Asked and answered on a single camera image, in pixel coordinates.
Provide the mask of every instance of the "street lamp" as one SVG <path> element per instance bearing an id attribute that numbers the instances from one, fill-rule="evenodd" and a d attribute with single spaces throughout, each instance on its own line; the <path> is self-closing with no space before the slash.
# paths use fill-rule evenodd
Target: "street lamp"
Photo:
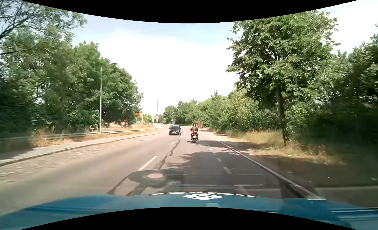
<path id="1" fill-rule="evenodd" d="M 102 66 L 101 66 L 101 87 L 100 87 L 100 96 L 99 96 L 99 133 L 102 133 Z"/>
<path id="2" fill-rule="evenodd" d="M 158 97 L 157 100 L 156 100 L 156 127 L 158 127 L 158 104 L 159 104 L 159 98 L 161 97 Z"/>

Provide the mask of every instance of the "cloud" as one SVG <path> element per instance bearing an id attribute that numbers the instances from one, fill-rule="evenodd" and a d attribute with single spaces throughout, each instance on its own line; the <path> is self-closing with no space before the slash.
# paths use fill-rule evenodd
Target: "cloud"
<path id="1" fill-rule="evenodd" d="M 378 29 L 378 0 L 359 0 L 325 9 L 330 17 L 338 18 L 337 32 L 332 34 L 334 41 L 341 43 L 336 50 L 350 51 L 362 42 L 369 42 Z"/>
<path id="2" fill-rule="evenodd" d="M 238 77 L 226 73 L 233 60 L 227 45 L 198 45 L 172 37 L 120 36 L 102 39 L 99 51 L 111 62 L 125 68 L 144 93 L 144 113 L 158 113 L 168 105 L 191 99 L 204 101 L 215 91 L 228 95 Z"/>

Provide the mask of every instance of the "motorcyclist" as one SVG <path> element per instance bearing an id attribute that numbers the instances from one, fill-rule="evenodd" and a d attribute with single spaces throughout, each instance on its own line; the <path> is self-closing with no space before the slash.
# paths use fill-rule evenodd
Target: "motorcyclist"
<path id="1" fill-rule="evenodd" d="M 196 132 L 199 131 L 199 129 L 196 127 L 196 124 L 193 124 L 193 127 L 190 129 L 190 131 L 192 132 L 191 133 L 191 140 L 193 140 L 193 132 L 194 131 L 196 131 Z"/>

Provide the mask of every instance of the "black car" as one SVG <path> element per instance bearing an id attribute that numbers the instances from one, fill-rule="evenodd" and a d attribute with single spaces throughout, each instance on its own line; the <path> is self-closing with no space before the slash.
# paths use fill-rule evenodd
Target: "black car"
<path id="1" fill-rule="evenodd" d="M 169 128 L 169 135 L 181 135 L 181 128 L 179 125 L 171 125 Z"/>

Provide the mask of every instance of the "motorcycle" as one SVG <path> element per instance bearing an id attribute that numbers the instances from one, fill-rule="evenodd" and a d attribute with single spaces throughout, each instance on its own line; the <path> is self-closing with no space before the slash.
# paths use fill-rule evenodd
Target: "motorcycle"
<path id="1" fill-rule="evenodd" d="M 197 132 L 196 131 L 192 132 L 193 143 L 196 143 L 196 141 L 198 141 L 198 140 L 199 140 L 199 138 L 198 138 Z"/>

